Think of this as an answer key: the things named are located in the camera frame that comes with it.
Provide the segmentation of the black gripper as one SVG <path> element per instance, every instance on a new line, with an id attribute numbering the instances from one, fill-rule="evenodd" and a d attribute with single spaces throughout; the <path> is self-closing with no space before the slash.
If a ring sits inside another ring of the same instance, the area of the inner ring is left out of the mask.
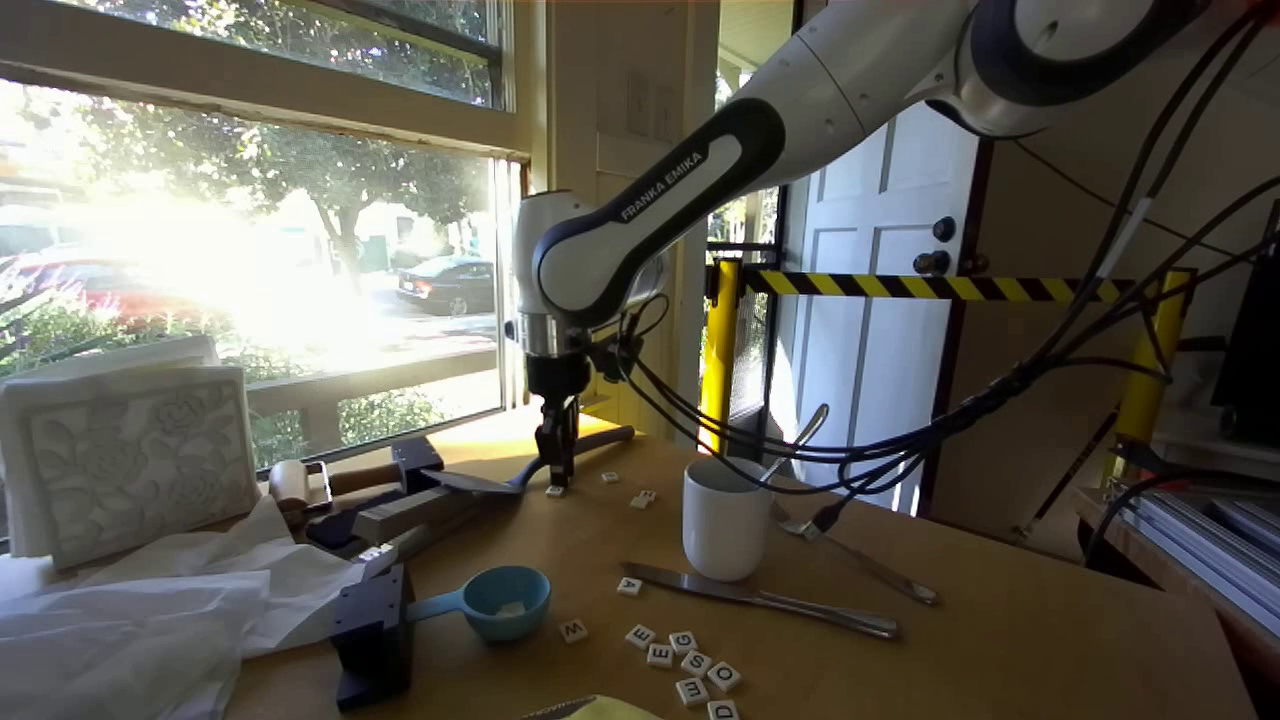
<path id="1" fill-rule="evenodd" d="M 589 362 L 584 356 L 526 356 L 526 393 L 538 401 L 538 430 L 537 444 L 548 459 L 548 492 L 573 492 L 577 459 L 577 401 L 589 388 Z"/>

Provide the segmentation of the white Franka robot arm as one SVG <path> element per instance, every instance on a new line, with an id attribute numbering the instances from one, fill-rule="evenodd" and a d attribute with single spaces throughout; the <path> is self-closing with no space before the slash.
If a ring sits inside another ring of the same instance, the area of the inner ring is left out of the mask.
<path id="1" fill-rule="evenodd" d="M 1258 23 L 1277 0 L 827 0 L 609 205 L 526 196 L 513 342 L 553 484 L 577 474 L 593 331 L 659 289 L 659 253 L 709 212 L 823 168 L 911 103 L 975 136 L 1037 132 L 1226 8 Z"/>

